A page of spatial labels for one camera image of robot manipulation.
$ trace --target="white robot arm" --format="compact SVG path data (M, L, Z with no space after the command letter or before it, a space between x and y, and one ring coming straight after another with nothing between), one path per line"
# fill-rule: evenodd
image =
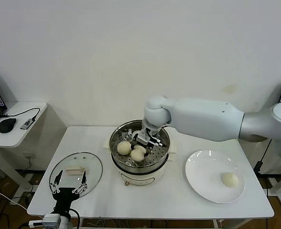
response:
M147 101L137 141L156 144L154 136L163 126L211 141L243 139L281 141L281 104L260 112L244 113L227 102L155 96Z

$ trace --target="wall outlet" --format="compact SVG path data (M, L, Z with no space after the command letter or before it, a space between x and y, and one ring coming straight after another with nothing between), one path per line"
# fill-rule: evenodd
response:
M35 154L30 153L30 152L24 152L23 155L24 155L25 158L28 158L28 157L29 158L36 158Z

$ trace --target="glass lid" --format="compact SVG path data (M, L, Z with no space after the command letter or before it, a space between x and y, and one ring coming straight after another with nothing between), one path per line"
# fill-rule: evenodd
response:
M78 188L86 178L86 186L80 197L91 192L100 181L102 164L97 156L87 152L75 153L61 160L50 175L50 190L60 187Z

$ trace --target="black mouse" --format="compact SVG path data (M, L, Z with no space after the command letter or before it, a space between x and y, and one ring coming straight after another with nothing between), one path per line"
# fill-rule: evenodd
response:
M8 118L0 122L0 133L8 133L15 126L17 119L16 118Z

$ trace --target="white table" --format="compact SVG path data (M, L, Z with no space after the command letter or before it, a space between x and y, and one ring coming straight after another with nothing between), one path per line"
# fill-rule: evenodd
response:
M29 112L26 112L16 117L12 117L17 119L17 122L13 130L5 134L0 133L0 148L15 148L18 145L20 145L20 143L23 141L23 139L26 137L26 135L29 133L32 127L36 124L37 120L40 118L40 116L46 109L47 104L44 102L14 102L14 103L6 103L6 106L7 106L6 113L8 115L15 115L23 111L26 111L28 109L31 109L33 107L40 108L40 112L36 116L36 121L27 130L21 130L20 127L28 119L32 118L38 112L38 109L31 110ZM0 122L4 119L7 119L7 117L0 118ZM32 186L28 181L31 179L32 174L27 174L27 176L23 178L19 173L16 172L14 168L11 167L10 163L8 163L7 160L3 158L1 155L0 155L0 170L3 171L6 175L8 175L12 180L14 180L20 186L16 194L14 195L15 201L18 202L20 200L19 198L16 197L20 197L24 191L31 190Z
M152 185L125 186L112 162L110 152L103 148L115 127L71 126L59 144L40 185L28 207L30 215L50 213L55 200L49 188L53 168L66 156L90 152L99 157L103 173L99 184L89 194L72 203L82 218L130 219L240 219L237 228L253 218L274 215L243 150L237 140L212 142L178 133L167 128L177 147L174 161L167 162L164 176ZM218 150L230 156L245 177L243 195L230 204L217 204L198 195L184 175L187 158L200 149Z

